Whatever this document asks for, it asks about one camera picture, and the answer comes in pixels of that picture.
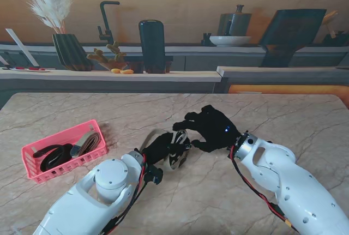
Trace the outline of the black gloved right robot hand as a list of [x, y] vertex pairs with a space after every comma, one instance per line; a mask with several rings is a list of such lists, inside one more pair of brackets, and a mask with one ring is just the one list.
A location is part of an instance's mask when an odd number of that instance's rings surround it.
[[212, 105], [204, 106], [200, 113], [187, 113], [172, 129], [197, 131], [205, 141], [192, 140], [191, 144], [207, 153], [234, 146], [242, 135], [230, 119]]

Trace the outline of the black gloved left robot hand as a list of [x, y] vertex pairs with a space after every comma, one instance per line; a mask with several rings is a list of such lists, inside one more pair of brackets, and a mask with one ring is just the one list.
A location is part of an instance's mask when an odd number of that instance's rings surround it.
[[149, 146], [141, 148], [141, 153], [146, 156], [147, 165], [163, 161], [166, 167], [175, 170], [185, 162], [190, 148], [191, 143], [186, 132], [166, 132]]

